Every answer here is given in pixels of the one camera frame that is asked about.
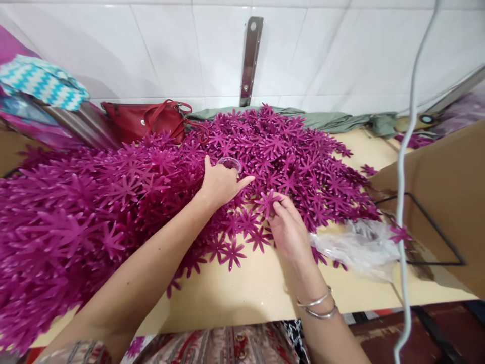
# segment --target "green fabric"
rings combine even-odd
[[[260,107],[246,106],[246,107],[226,107],[220,109],[205,109],[196,113],[187,115],[190,120],[212,121],[219,113],[229,113],[235,110],[236,112],[247,109],[259,110]],[[275,113],[280,113],[282,116],[292,117],[301,115],[306,119],[304,124],[312,129],[317,129],[330,134],[346,133],[357,129],[362,125],[368,125],[377,137],[391,138],[396,135],[394,126],[396,125],[396,113],[382,113],[382,114],[368,114],[352,116],[340,112],[315,112],[307,113],[303,110],[295,108],[281,108],[273,106]]]

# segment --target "black wire rack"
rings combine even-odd
[[[424,217],[429,221],[431,226],[436,230],[436,232],[439,234],[439,236],[443,239],[445,244],[450,248],[450,250],[453,252],[455,257],[457,258],[458,261],[454,262],[427,262],[427,261],[411,261],[407,260],[406,262],[411,265],[442,265],[442,266],[465,266],[466,262],[465,259],[463,259],[462,255],[458,251],[458,248],[451,242],[450,239],[443,233],[443,231],[440,229],[438,224],[433,220],[433,218],[429,215],[429,213],[426,211],[426,209],[423,207],[423,205],[418,201],[418,199],[411,193],[411,192],[405,192],[404,195],[409,196],[411,200],[414,202],[414,204],[419,208],[419,210],[423,213]],[[375,202],[375,205],[379,205],[381,203],[395,200],[398,196],[391,196],[386,199],[380,200]]]

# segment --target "wooden table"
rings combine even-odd
[[[358,169],[368,164],[377,170],[394,163],[397,152],[385,140],[372,138],[362,130],[338,134],[354,155],[344,158]],[[340,232],[341,226],[331,225],[321,231]],[[293,302],[286,292],[283,273],[274,249],[263,254],[244,249],[247,259],[241,268],[229,273],[227,265],[217,262],[202,264],[201,273],[180,281],[182,290],[166,295],[141,324],[137,335],[157,332],[178,332],[229,325],[288,320],[296,317]],[[395,267],[394,284],[377,283],[345,272],[319,265],[326,281],[333,287],[333,295],[341,313],[371,311],[401,306],[399,265]],[[433,281],[421,281],[408,270],[409,294],[412,305],[476,299],[462,289],[442,287]],[[33,346],[45,346],[64,327],[74,312],[57,320],[51,330],[41,335]]]

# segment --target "bracelet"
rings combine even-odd
[[[336,314],[336,313],[337,313],[337,311],[338,311],[338,307],[337,307],[337,305],[335,305],[335,306],[333,307],[333,310],[332,310],[332,311],[330,311],[329,313],[323,314],[323,315],[320,315],[320,314],[318,314],[318,313],[312,312],[312,311],[310,311],[310,310],[309,310],[309,309],[307,309],[307,308],[305,308],[305,311],[306,311],[306,312],[307,312],[307,314],[309,314],[310,316],[313,316],[313,317],[318,318],[318,319],[320,319],[320,320],[327,320],[327,319],[329,319],[329,318],[331,319],[332,317],[334,317],[334,316],[335,316],[335,314]]]
[[[328,297],[330,297],[332,295],[332,287],[331,286],[328,286],[328,289],[329,291],[326,293],[325,296],[323,296],[322,298],[312,302],[312,303],[309,303],[309,304],[302,304],[300,302],[300,299],[297,297],[297,306],[300,307],[300,308],[308,308],[308,307],[313,307],[313,306],[316,306],[317,304],[320,304],[322,303],[323,301],[325,301]]]

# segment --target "white tiled wall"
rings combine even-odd
[[[246,22],[264,17],[261,102],[401,111],[432,0],[0,0],[0,25],[74,74],[93,101],[237,106]],[[485,0],[443,0],[420,101],[485,63]]]

